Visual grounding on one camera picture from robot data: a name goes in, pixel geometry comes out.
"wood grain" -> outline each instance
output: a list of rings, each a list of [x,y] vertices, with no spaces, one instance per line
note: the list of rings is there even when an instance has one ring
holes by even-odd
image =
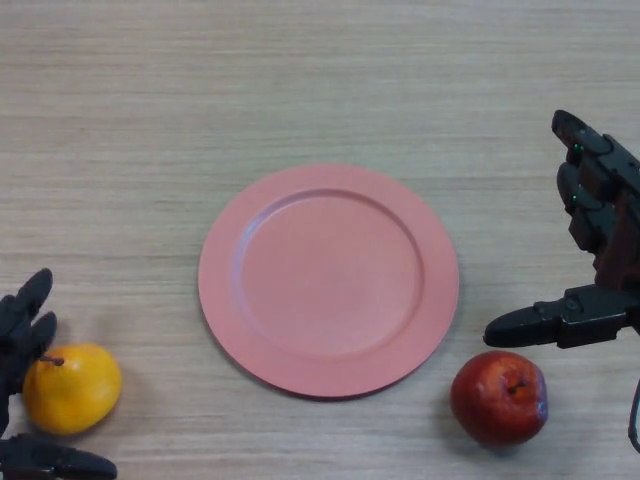
[[[118,356],[118,409],[69,443],[123,479],[630,478],[633,332],[522,349],[550,420],[519,451],[446,403],[487,321],[593,280],[555,185],[556,108],[640,152],[635,0],[0,0],[0,292],[54,271],[58,342]],[[461,299],[433,357],[350,403],[288,398],[213,346],[196,295],[225,204],[279,169],[365,165],[456,245]],[[7,435],[27,428],[13,399]]]

